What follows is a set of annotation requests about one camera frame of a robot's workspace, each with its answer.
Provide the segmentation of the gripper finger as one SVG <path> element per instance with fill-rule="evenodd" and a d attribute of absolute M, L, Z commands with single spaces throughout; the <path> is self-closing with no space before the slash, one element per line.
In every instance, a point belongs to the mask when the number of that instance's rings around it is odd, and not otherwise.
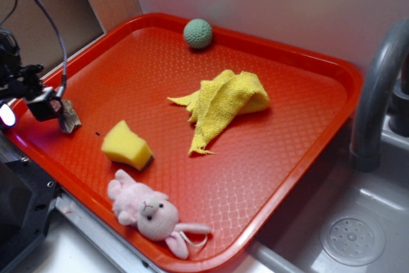
<path fill-rule="evenodd" d="M 38 121 L 58 119 L 64 111 L 62 99 L 52 87 L 46 87 L 36 98 L 26 100 L 26 105 Z"/>
<path fill-rule="evenodd" d="M 0 107 L 1 130 L 12 128 L 16 124 L 16 121 L 17 118 L 11 107 L 5 101 L 1 101 Z"/>

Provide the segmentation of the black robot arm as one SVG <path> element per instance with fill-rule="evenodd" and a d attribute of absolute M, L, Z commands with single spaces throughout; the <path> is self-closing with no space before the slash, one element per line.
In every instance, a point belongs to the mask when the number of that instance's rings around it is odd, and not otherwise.
<path fill-rule="evenodd" d="M 66 90 L 66 67 L 61 85 L 47 87 L 38 74 L 42 65 L 23 66 L 20 47 L 10 31 L 1 29 L 1 130 L 12 128 L 17 117 L 7 100 L 22 99 L 37 121 L 62 120 L 65 107 L 62 96 Z"/>

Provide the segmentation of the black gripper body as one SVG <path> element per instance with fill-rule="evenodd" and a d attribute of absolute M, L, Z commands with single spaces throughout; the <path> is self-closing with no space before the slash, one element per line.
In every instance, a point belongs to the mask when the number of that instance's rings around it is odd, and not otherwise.
<path fill-rule="evenodd" d="M 33 100 L 42 94 L 44 85 L 37 74 L 42 65 L 16 66 L 1 65 L 1 100 L 25 98 Z"/>

